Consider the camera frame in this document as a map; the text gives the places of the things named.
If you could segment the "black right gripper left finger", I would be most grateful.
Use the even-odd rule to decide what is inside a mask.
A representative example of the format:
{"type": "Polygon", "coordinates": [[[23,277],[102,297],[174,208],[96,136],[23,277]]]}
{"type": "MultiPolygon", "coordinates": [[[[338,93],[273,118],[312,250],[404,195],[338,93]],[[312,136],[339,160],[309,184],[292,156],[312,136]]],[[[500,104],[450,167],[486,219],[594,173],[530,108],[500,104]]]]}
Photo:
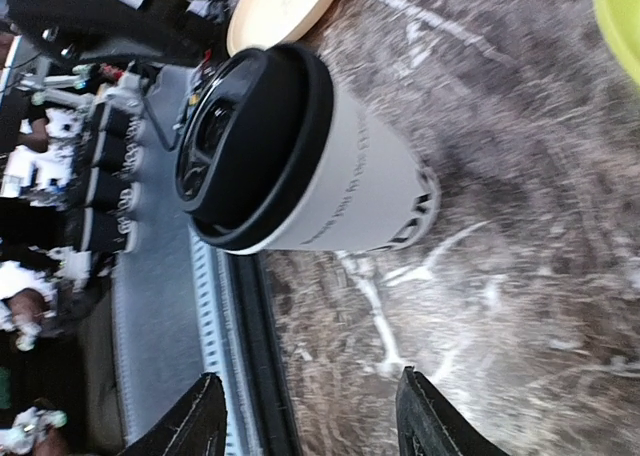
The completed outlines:
{"type": "Polygon", "coordinates": [[[124,456],[223,456],[227,415],[221,379],[203,373],[124,456]]]}

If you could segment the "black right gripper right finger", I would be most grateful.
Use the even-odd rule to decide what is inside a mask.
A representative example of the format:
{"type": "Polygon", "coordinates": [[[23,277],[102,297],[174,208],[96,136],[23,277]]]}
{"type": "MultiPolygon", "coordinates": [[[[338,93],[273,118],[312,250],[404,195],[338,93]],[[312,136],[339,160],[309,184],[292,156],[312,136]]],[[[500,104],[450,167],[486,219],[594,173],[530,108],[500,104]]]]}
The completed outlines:
{"type": "Polygon", "coordinates": [[[401,455],[508,456],[412,366],[402,372],[395,404],[401,455]]]}

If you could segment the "black plastic cup lid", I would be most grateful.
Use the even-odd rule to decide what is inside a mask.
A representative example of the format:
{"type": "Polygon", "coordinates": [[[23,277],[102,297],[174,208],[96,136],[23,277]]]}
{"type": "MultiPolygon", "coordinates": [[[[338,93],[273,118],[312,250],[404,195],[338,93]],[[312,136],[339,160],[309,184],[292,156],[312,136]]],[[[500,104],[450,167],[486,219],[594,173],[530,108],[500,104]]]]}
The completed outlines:
{"type": "Polygon", "coordinates": [[[274,235],[316,172],[334,102],[327,66],[298,43],[242,50],[218,68],[175,169],[181,208],[206,243],[243,252],[274,235]]]}

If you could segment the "white paper coffee cup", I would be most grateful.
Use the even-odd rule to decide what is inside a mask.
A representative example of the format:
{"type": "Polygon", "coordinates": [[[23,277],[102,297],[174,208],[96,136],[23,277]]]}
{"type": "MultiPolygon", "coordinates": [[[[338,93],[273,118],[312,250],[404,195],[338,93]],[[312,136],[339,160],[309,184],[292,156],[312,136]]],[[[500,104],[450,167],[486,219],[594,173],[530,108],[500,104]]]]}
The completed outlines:
{"type": "Polygon", "coordinates": [[[406,140],[342,87],[315,174],[266,250],[380,251],[406,247],[434,224],[441,190],[406,140]]]}

